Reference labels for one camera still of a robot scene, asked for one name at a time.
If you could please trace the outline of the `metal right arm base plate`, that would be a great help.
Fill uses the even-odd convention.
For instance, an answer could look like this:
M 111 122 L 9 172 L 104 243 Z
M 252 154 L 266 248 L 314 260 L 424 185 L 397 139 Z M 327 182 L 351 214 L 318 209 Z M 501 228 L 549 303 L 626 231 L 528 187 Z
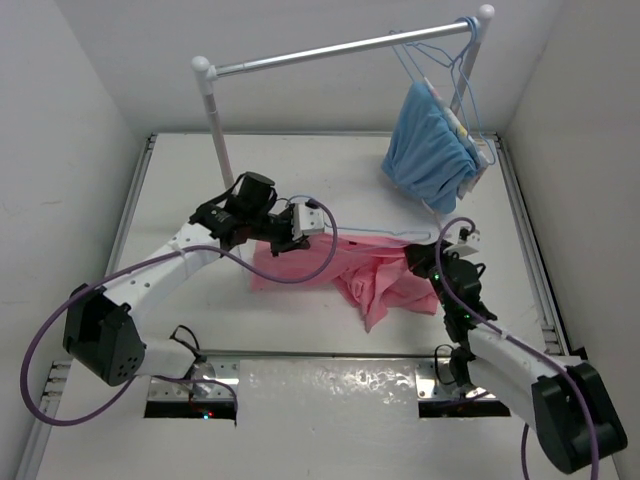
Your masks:
M 472 401 L 496 400 L 497 397 L 479 387 L 458 387 L 450 384 L 448 362 L 440 361 L 438 367 L 431 358 L 419 362 L 415 368 L 415 387 L 419 401 Z

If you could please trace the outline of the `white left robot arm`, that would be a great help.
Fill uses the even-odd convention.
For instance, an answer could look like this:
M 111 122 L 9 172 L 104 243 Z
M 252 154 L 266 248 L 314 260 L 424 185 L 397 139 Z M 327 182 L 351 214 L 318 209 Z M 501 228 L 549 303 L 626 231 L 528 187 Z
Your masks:
M 310 246 L 324 230 L 311 203 L 272 213 L 271 179 L 247 172 L 223 194 L 202 203 L 143 266 L 100 287 L 76 289 L 67 310 L 64 349 L 110 386 L 137 376 L 185 378 L 198 355 L 175 339 L 141 334 L 152 310 L 200 269 L 249 240 L 269 244 L 274 255 Z

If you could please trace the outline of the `light blue wire hanger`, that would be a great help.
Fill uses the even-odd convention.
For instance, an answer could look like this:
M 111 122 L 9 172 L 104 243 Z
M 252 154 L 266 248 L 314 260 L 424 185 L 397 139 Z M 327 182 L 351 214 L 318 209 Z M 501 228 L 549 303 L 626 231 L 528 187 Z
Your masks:
M 290 198 L 283 198 L 283 201 L 285 201 L 287 205 L 291 205 L 291 204 L 296 204 L 296 199 L 303 199 L 303 201 L 306 202 L 306 201 L 312 200 L 312 197 L 308 195 L 298 194 Z M 384 229 L 356 228 L 356 227 L 346 227 L 346 226 L 337 226 L 337 230 L 344 231 L 344 232 L 380 234 L 384 236 L 389 236 L 394 238 L 403 238 L 403 239 L 407 239 L 410 236 L 412 236 L 418 239 L 419 241 L 426 241 L 432 238 L 432 233 L 430 231 L 423 231 L 423 230 L 392 231 L 392 230 L 384 230 Z

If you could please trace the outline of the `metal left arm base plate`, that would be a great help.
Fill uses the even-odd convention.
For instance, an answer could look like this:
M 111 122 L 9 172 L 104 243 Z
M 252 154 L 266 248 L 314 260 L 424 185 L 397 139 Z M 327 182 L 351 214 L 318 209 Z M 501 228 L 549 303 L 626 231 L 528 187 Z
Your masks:
M 238 392 L 239 376 L 238 360 L 208 360 L 190 370 L 187 382 L 152 377 L 148 398 L 158 401 L 234 401 Z

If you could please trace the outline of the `pink t shirt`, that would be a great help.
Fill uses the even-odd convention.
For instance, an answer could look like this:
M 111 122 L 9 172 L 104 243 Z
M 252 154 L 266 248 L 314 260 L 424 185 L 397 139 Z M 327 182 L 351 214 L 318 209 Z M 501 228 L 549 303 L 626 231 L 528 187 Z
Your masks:
M 366 331 L 370 331 L 391 308 L 419 314 L 436 313 L 439 300 L 427 279 L 408 267 L 400 239 L 381 236 L 345 235 L 338 238 L 330 264 L 300 287 L 331 285 L 359 311 Z M 317 270 L 332 247 L 328 233 L 310 238 L 310 247 L 274 256 L 266 242 L 255 245 L 252 264 L 258 270 L 280 279 L 298 279 Z

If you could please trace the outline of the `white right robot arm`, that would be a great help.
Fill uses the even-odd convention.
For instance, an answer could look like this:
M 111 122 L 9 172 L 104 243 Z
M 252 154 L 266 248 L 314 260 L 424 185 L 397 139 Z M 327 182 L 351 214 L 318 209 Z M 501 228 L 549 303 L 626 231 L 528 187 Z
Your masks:
M 479 387 L 518 415 L 564 474 L 596 469 L 628 446 L 598 371 L 585 361 L 553 359 L 507 333 L 481 300 L 482 263 L 462 258 L 448 242 L 404 249 L 409 271 L 433 286 L 444 326 L 455 343 L 449 370 L 461 389 Z

